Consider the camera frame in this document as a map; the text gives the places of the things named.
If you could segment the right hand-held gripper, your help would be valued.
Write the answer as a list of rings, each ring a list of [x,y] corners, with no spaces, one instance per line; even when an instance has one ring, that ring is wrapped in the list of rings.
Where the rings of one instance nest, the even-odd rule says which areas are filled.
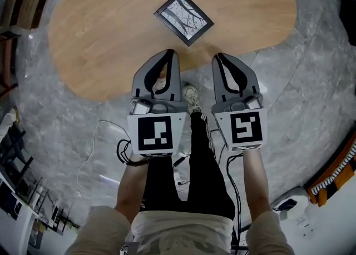
[[[230,88],[225,69],[238,89]],[[255,72],[238,58],[217,53],[212,59],[215,99],[212,113],[229,152],[258,149],[267,139],[267,110]]]

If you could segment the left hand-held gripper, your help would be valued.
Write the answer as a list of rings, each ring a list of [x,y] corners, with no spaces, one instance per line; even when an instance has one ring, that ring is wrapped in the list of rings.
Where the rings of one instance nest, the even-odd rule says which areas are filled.
[[[154,89],[164,67],[165,85]],[[127,122],[133,153],[175,155],[185,124],[186,104],[181,102],[179,57],[173,49],[152,56],[135,73],[132,96],[132,112],[127,116]],[[155,96],[156,99],[138,98],[144,96]]]

